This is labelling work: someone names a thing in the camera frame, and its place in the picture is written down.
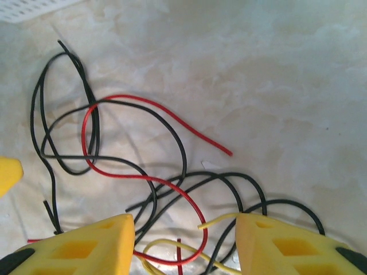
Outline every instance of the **yellow foam block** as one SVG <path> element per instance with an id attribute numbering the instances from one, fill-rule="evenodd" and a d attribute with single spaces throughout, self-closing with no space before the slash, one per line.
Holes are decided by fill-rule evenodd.
<path id="1" fill-rule="evenodd" d="M 0 197 L 23 177 L 22 164 L 17 159 L 0 156 Z"/>
<path id="2" fill-rule="evenodd" d="M 10 275 L 128 275 L 134 239 L 132 215 L 118 215 L 20 248 L 35 252 Z"/>
<path id="3" fill-rule="evenodd" d="M 335 249 L 348 248 L 320 234 L 256 214 L 236 220 L 243 275 L 362 275 Z"/>

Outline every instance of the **white tile floor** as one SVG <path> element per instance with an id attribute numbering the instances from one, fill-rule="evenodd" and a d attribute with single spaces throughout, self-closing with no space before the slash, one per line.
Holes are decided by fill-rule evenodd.
<path id="1" fill-rule="evenodd" d="M 50 182 L 30 141 L 29 108 L 42 67 L 60 51 L 59 38 L 83 60 L 96 97 L 122 91 L 159 101 L 235 153 L 230 158 L 169 120 L 182 137 L 190 170 L 203 169 L 204 162 L 208 169 L 247 172 L 269 198 L 298 198 L 320 216 L 328 235 L 367 254 L 367 3 L 199 2 L 93 0 L 18 25 L 0 23 L 0 154 L 19 158 L 25 171 L 0 199 L 0 257 L 27 238 L 53 232 L 42 205 L 50 199 Z M 68 60 L 51 69 L 46 101 L 50 121 L 86 102 Z M 101 110 L 104 154 L 144 162 L 150 175 L 161 178 L 179 173 L 177 146 L 163 127 L 128 108 Z M 81 151 L 81 118 L 58 130 L 60 152 Z M 143 182 L 94 172 L 72 177 L 52 165 L 65 230 L 122 213 L 149 193 Z M 247 206 L 257 202 L 250 187 L 233 181 Z M 193 198 L 207 219 L 235 209 L 219 182 Z M 312 228 L 298 210 L 271 210 L 274 217 Z M 197 223 L 182 201 L 146 239 L 179 235 L 197 245 Z M 210 231 L 206 252 L 226 225 Z M 152 253 L 173 257 L 174 249 Z M 185 268 L 193 274 L 202 262 Z M 140 272 L 134 260 L 131 274 Z"/>

